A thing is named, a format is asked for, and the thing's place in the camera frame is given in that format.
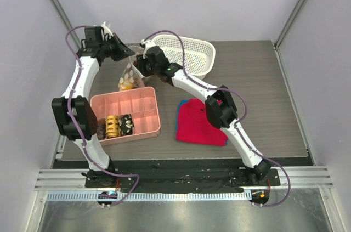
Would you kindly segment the clear polka dot zip bag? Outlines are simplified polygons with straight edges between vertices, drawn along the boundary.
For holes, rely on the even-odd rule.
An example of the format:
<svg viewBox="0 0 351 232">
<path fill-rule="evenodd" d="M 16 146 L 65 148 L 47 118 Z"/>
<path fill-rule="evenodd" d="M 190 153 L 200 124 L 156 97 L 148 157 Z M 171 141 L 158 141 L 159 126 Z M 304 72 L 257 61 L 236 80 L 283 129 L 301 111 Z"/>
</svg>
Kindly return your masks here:
<svg viewBox="0 0 351 232">
<path fill-rule="evenodd" d="M 143 55 L 144 49 L 139 46 L 129 46 L 129 49 L 134 51 L 134 55 L 128 58 L 127 66 L 124 69 L 118 84 L 129 82 L 133 85 L 133 89 L 143 88 L 146 86 L 146 82 L 149 78 L 143 76 L 137 68 L 137 56 Z"/>
</svg>

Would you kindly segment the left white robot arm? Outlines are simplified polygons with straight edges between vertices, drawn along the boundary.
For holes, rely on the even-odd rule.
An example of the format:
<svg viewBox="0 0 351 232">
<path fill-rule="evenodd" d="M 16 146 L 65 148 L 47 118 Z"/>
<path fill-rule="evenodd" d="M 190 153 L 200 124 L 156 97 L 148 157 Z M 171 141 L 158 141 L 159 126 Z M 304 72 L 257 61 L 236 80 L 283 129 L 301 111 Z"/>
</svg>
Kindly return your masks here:
<svg viewBox="0 0 351 232">
<path fill-rule="evenodd" d="M 53 114 L 59 133 L 78 146 L 89 170 L 99 172 L 98 182 L 109 188 L 116 183 L 118 174 L 97 137 L 97 117 L 88 97 L 102 62 L 106 58 L 120 61 L 132 51 L 108 28 L 84 26 L 81 47 L 72 53 L 75 70 L 62 96 L 52 100 Z"/>
</svg>

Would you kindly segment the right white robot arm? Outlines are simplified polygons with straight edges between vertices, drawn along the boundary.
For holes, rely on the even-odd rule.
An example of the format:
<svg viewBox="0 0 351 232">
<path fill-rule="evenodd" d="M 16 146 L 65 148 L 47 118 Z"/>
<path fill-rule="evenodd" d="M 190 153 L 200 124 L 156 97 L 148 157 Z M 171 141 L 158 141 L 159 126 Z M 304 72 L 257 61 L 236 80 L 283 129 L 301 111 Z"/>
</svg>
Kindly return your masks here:
<svg viewBox="0 0 351 232">
<path fill-rule="evenodd" d="M 261 185 L 266 181 L 271 164 L 245 133 L 238 118 L 237 107 L 226 86 L 215 87 L 187 73 L 183 66 L 169 62 L 158 46 L 137 54 L 136 66 L 145 77 L 155 75 L 162 82 L 180 88 L 202 101 L 207 121 L 214 128 L 220 129 L 240 154 L 250 183 Z"/>
</svg>

